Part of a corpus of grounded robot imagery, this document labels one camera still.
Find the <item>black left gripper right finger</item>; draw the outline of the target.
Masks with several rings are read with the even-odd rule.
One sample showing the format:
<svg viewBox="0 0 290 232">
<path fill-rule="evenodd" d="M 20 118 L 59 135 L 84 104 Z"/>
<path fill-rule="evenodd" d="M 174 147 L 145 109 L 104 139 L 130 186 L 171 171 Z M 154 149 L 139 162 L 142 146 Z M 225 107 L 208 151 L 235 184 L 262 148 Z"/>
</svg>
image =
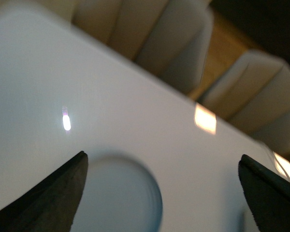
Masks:
<svg viewBox="0 0 290 232">
<path fill-rule="evenodd" d="M 244 154 L 238 175 L 261 232 L 290 232 L 290 182 Z"/>
</svg>

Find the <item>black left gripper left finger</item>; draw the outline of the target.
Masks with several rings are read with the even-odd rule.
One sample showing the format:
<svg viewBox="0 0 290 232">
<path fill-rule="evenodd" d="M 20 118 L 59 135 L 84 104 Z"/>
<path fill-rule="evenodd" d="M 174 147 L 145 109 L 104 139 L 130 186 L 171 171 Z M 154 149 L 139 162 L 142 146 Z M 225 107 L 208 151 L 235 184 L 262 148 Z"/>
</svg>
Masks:
<svg viewBox="0 0 290 232">
<path fill-rule="evenodd" d="M 68 232 L 81 201 L 88 156 L 81 151 L 0 210 L 0 232 Z"/>
</svg>

